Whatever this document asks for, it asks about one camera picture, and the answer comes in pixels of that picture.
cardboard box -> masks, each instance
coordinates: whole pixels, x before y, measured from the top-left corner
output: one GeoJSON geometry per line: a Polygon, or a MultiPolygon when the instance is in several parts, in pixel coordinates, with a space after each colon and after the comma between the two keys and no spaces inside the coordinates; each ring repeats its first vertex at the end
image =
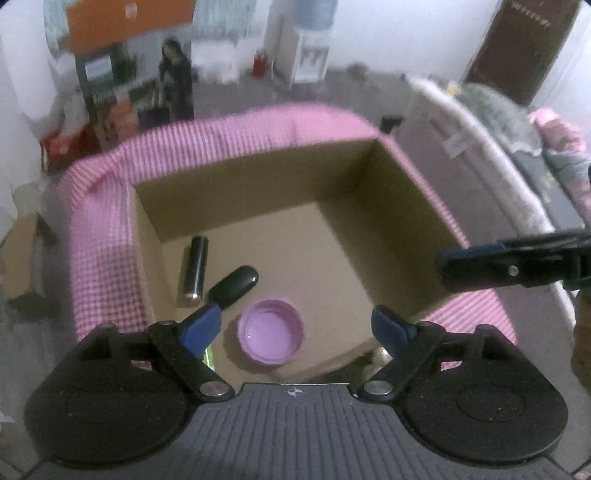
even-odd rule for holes
{"type": "Polygon", "coordinates": [[[180,307],[178,289],[193,235],[209,237],[206,289],[240,265],[258,270],[258,285],[224,312],[213,343],[216,372],[237,388],[341,367],[376,346],[374,305],[418,320],[447,296],[435,259],[457,242],[379,141],[185,170],[137,185],[131,205],[150,323],[192,311],[180,307]],[[250,361],[236,340],[241,311],[267,297],[289,298],[306,324],[303,350],[278,368],[250,361]]]}
{"type": "Polygon", "coordinates": [[[14,308],[32,315],[46,315],[56,308],[43,286],[43,254],[57,242],[39,215],[18,218],[0,248],[4,265],[4,296],[14,308]]]}

ribbed rubber surface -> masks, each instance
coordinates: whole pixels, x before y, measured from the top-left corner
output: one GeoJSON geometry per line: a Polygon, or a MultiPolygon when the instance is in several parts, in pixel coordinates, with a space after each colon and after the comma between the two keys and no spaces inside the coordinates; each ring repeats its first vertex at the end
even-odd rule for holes
{"type": "Polygon", "coordinates": [[[245,385],[200,407],[168,448],[134,465],[72,471],[44,463],[30,480],[567,480],[546,459],[509,469],[454,463],[419,444],[394,410],[345,385],[245,385]]]}

white wall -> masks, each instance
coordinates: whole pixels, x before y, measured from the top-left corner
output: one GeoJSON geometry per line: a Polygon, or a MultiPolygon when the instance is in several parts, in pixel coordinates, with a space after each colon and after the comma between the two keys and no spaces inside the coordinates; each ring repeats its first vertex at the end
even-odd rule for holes
{"type": "Polygon", "coordinates": [[[22,111],[0,39],[0,241],[17,217],[12,191],[40,177],[41,150],[22,111]]]}
{"type": "Polygon", "coordinates": [[[22,111],[36,120],[49,113],[57,90],[43,26],[43,0],[11,0],[0,9],[0,38],[22,111]]]}
{"type": "Polygon", "coordinates": [[[573,30],[533,101],[579,126],[591,150],[591,7],[582,3],[573,30]]]}
{"type": "Polygon", "coordinates": [[[498,0],[340,0],[331,66],[363,61],[383,72],[460,80],[498,0]]]}

red bottle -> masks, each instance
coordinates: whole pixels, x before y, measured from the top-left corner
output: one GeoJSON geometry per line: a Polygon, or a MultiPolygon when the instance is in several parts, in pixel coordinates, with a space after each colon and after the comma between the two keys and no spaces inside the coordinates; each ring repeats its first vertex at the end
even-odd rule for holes
{"type": "Polygon", "coordinates": [[[252,76],[263,78],[267,73],[267,63],[267,52],[264,49],[258,50],[252,64],[252,76]]]}

poster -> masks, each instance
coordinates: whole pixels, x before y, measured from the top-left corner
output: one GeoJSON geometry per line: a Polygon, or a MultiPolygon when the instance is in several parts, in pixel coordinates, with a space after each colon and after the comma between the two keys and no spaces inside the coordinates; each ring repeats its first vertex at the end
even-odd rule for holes
{"type": "Polygon", "coordinates": [[[155,30],[76,56],[103,150],[151,128],[193,119],[191,24],[155,30]]]}

